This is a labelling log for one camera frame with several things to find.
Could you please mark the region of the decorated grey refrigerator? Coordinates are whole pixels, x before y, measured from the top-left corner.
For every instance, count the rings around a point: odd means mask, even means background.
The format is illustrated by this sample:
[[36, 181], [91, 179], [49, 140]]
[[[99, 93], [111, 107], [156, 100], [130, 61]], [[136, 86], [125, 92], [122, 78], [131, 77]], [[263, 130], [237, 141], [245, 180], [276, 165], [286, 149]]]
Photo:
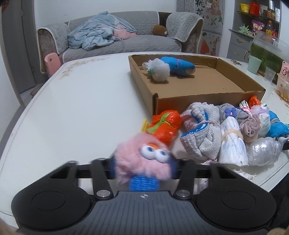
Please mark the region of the decorated grey refrigerator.
[[198, 49], [199, 54], [218, 56], [222, 38], [224, 0], [180, 0], [176, 2], [177, 12], [191, 12], [203, 17], [203, 29]]

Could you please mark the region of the brown plush toy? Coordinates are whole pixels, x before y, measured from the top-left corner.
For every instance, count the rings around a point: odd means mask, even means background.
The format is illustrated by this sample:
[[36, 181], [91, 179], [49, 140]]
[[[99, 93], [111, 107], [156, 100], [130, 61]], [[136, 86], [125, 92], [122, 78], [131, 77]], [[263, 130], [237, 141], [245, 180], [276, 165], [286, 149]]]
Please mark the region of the brown plush toy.
[[157, 24], [152, 29], [152, 35], [166, 37], [167, 29], [164, 26]]

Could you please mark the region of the orange plastic bag bundle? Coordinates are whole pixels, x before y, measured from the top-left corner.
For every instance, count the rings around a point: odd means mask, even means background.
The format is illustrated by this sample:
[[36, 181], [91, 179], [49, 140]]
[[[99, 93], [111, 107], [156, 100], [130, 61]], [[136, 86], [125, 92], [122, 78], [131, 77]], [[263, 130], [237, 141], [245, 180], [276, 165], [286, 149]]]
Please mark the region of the orange plastic bag bundle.
[[181, 115], [176, 110], [166, 110], [154, 115], [150, 125], [145, 130], [160, 142], [170, 147], [182, 125]]

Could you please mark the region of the mauve sock bundle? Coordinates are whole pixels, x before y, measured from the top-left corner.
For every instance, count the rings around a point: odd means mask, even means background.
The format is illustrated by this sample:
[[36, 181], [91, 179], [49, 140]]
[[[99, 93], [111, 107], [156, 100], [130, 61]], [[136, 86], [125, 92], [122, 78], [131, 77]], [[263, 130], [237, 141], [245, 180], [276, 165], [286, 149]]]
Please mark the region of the mauve sock bundle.
[[261, 130], [261, 122], [258, 115], [249, 116], [240, 123], [240, 130], [243, 140], [246, 143], [252, 143], [257, 139]]

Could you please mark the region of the white floral plastic bundle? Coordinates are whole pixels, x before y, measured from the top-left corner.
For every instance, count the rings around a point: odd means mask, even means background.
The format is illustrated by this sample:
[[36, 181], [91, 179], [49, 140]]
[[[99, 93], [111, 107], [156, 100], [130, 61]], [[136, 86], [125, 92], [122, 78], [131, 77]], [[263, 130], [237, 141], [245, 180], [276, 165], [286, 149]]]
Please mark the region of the white floral plastic bundle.
[[254, 105], [251, 108], [251, 113], [253, 115], [257, 115], [260, 119], [261, 128], [258, 136], [266, 137], [271, 127], [269, 107], [265, 103], [261, 105]]

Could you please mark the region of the pink plastic stool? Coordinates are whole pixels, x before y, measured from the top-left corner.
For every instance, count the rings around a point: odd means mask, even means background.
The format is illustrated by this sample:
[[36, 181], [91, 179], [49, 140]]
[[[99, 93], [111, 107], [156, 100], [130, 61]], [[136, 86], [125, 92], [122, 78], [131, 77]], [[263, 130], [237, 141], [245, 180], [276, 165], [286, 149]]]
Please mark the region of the pink plastic stool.
[[54, 75], [61, 67], [60, 59], [58, 57], [58, 54], [55, 52], [46, 55], [44, 58], [44, 62], [45, 62], [47, 74], [49, 77]]

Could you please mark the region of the glass fish tank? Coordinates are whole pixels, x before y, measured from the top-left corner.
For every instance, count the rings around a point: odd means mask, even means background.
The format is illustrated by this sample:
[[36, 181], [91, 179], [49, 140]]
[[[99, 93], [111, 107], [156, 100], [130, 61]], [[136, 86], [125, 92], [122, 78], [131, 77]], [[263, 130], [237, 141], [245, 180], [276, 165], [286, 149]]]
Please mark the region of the glass fish tank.
[[279, 73], [283, 61], [288, 62], [288, 44], [275, 36], [259, 31], [252, 41], [250, 55], [261, 60], [258, 69], [260, 75], [264, 76], [266, 67]]

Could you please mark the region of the grey sofa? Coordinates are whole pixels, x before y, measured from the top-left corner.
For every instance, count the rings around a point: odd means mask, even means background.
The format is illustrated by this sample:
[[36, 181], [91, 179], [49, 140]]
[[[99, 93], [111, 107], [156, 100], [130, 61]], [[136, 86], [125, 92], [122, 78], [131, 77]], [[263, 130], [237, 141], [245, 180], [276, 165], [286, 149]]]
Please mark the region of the grey sofa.
[[40, 71], [45, 56], [56, 53], [61, 64], [127, 52], [197, 53], [204, 20], [191, 12], [101, 12], [38, 28]]

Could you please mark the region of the white mesh bundle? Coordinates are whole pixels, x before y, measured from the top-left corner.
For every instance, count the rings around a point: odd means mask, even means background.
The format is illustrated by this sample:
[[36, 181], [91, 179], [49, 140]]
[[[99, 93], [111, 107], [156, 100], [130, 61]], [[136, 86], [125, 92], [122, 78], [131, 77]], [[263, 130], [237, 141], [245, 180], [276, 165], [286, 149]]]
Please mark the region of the white mesh bundle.
[[169, 64], [159, 58], [142, 63], [142, 68], [155, 82], [166, 82], [171, 71]]

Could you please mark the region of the white pink striped sock bundle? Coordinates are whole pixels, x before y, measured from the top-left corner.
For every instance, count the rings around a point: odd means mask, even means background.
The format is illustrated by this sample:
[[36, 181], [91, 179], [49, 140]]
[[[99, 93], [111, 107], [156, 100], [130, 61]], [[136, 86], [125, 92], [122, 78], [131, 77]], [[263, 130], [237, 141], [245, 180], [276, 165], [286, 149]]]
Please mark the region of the white pink striped sock bundle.
[[243, 100], [239, 103], [239, 107], [249, 115], [252, 115], [251, 110], [249, 108], [248, 102], [246, 100]]

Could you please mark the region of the light blue blanket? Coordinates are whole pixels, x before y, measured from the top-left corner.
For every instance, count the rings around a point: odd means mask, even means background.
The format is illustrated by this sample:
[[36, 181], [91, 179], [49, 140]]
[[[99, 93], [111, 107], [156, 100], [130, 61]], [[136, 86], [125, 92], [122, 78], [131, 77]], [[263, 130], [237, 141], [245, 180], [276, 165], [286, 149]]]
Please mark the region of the light blue blanket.
[[120, 39], [113, 36], [114, 29], [125, 29], [137, 33], [137, 29], [126, 20], [108, 12], [99, 13], [68, 34], [69, 48], [82, 48], [86, 51], [111, 45]]

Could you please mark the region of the green plastic cup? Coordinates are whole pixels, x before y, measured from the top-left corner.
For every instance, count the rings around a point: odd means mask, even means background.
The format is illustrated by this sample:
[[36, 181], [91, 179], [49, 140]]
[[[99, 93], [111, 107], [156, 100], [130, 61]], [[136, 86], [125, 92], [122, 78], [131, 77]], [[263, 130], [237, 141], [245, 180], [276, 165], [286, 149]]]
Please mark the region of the green plastic cup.
[[261, 65], [261, 60], [255, 56], [250, 55], [248, 59], [248, 67], [247, 70], [253, 74], [258, 72], [258, 69]]

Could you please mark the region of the clear plastic snack container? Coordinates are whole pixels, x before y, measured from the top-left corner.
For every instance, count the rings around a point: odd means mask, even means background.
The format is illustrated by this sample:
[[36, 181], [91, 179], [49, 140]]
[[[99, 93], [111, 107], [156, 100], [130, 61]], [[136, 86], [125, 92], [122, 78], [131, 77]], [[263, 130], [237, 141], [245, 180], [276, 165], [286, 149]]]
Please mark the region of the clear plastic snack container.
[[285, 102], [289, 102], [289, 84], [288, 81], [278, 74], [277, 85], [275, 89], [278, 96]]

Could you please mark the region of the grey knitted sock bundle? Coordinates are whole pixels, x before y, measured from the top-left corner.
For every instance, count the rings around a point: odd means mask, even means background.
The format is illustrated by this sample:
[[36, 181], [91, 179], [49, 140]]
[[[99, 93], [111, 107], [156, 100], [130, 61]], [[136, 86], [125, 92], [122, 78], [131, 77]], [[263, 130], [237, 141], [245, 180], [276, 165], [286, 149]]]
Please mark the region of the grey knitted sock bundle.
[[202, 162], [215, 162], [221, 145], [219, 108], [194, 102], [181, 113], [181, 119], [186, 133], [180, 141], [186, 152]]

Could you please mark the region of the pink cushion on sofa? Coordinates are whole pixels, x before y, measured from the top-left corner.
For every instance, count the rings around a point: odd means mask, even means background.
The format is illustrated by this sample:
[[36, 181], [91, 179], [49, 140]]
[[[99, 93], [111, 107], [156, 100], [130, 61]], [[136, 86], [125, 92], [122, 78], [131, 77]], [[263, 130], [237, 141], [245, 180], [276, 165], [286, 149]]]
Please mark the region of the pink cushion on sofa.
[[123, 28], [123, 29], [114, 29], [113, 36], [120, 40], [126, 40], [129, 38], [136, 37], [137, 34], [134, 32], [128, 32]]

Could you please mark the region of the grey shelf cabinet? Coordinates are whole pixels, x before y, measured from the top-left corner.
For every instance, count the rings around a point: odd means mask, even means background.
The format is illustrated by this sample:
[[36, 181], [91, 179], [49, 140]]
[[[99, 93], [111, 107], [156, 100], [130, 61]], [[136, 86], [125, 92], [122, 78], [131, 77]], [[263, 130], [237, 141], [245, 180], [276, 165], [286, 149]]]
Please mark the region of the grey shelf cabinet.
[[281, 29], [281, 1], [234, 1], [233, 25], [227, 58], [246, 62], [251, 44], [258, 32], [270, 26], [273, 36]]

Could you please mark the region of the clear plastic bag bundle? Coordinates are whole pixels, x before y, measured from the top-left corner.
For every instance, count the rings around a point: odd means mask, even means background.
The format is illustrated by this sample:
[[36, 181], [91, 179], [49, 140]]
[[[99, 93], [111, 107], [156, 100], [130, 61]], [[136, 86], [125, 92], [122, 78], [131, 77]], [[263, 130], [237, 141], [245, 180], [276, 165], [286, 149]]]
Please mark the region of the clear plastic bag bundle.
[[246, 146], [249, 166], [265, 166], [275, 163], [283, 146], [271, 137], [258, 138]]

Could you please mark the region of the grey sock with blue flower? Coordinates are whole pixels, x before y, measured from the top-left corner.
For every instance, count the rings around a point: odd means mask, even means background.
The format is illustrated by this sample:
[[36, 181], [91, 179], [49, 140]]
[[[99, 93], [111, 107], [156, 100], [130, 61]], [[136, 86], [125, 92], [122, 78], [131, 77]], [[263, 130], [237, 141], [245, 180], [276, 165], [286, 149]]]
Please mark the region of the grey sock with blue flower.
[[220, 123], [222, 123], [227, 117], [233, 117], [237, 120], [239, 124], [241, 124], [245, 119], [249, 117], [249, 114], [247, 112], [229, 103], [219, 105], [218, 108]]

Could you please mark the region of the white blue striped sock bundle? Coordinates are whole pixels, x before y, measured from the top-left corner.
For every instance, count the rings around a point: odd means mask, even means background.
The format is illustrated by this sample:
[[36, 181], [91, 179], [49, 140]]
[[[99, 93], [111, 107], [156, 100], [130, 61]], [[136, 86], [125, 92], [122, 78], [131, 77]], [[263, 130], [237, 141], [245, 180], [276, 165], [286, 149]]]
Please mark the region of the white blue striped sock bundle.
[[246, 146], [240, 126], [234, 117], [227, 117], [220, 125], [221, 146], [219, 162], [243, 167], [248, 165]]

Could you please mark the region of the brown cardboard box tray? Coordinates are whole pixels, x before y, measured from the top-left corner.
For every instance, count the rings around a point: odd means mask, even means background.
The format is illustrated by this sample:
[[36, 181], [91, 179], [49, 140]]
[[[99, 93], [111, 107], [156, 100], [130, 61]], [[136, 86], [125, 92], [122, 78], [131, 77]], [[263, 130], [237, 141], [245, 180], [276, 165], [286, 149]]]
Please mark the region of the brown cardboard box tray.
[[158, 83], [144, 71], [142, 64], [161, 57], [162, 54], [134, 54], [128, 57], [132, 76], [151, 116], [166, 110], [181, 113], [193, 102], [237, 106], [252, 96], [262, 99], [266, 91], [232, 61], [194, 54], [174, 55], [177, 59], [195, 64], [192, 75], [181, 77], [172, 74], [164, 83]]

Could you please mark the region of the pink fluffy sock bundle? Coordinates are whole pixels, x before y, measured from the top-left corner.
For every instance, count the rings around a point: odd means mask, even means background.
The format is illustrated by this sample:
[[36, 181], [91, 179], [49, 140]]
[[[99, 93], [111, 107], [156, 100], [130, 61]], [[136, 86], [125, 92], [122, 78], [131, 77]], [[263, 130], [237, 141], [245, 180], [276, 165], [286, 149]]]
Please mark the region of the pink fluffy sock bundle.
[[175, 177], [176, 163], [164, 143], [142, 132], [117, 146], [111, 174], [131, 191], [157, 191], [161, 182]]

